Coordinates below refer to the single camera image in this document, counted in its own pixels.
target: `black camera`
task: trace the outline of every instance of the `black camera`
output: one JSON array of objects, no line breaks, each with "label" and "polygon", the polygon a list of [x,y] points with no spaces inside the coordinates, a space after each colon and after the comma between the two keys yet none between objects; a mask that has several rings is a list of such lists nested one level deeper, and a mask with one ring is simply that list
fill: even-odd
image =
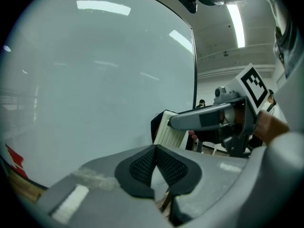
[{"label": "black camera", "polygon": [[190,13],[196,13],[198,5],[196,0],[179,0]]}]

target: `ceiling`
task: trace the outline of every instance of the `ceiling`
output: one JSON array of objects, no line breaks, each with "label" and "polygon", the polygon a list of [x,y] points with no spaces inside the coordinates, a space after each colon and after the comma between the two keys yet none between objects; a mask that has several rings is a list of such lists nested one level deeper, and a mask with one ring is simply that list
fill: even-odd
[{"label": "ceiling", "polygon": [[273,53],[275,19],[265,0],[238,3],[245,33],[245,47],[238,48],[232,19],[226,6],[206,6],[198,2],[198,11],[189,13],[178,0],[159,0],[193,28],[198,79],[229,75],[234,77],[249,63],[269,78],[275,69]]}]

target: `fluorescent light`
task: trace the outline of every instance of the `fluorescent light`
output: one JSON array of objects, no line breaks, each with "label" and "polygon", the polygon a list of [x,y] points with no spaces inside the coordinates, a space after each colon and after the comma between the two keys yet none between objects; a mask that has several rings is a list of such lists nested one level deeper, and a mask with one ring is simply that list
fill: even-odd
[{"label": "fluorescent light", "polygon": [[103,10],[112,13],[119,13],[128,16],[131,8],[112,3],[107,1],[76,1],[77,7],[80,10],[91,9],[91,10]]},{"label": "fluorescent light", "polygon": [[238,41],[237,46],[238,48],[243,48],[245,46],[245,37],[244,37],[243,23],[242,23],[241,15],[238,10],[238,6],[236,4],[227,4],[227,8],[232,18],[234,30],[236,31],[236,36]]},{"label": "fluorescent light", "polygon": [[111,66],[111,67],[119,67],[117,64],[114,64],[114,63],[109,63],[109,62],[103,62],[103,61],[94,61],[96,64],[101,64],[101,65],[108,65],[108,66]]},{"label": "fluorescent light", "polygon": [[146,73],[141,73],[141,75],[146,76],[146,77],[151,78],[151,79],[154,79],[154,80],[160,80],[159,78],[154,77],[154,76],[149,75],[149,74],[146,74]]},{"label": "fluorescent light", "polygon": [[175,39],[177,42],[179,42],[183,47],[185,47],[189,52],[193,54],[192,50],[192,43],[189,42],[184,36],[182,36],[179,32],[176,30],[172,31],[169,36],[171,36],[173,39]]},{"label": "fluorescent light", "polygon": [[7,52],[11,52],[11,49],[6,45],[3,46],[3,49],[6,50]]},{"label": "fluorescent light", "polygon": [[53,65],[55,65],[55,66],[66,66],[67,64],[66,63],[53,63]]}]

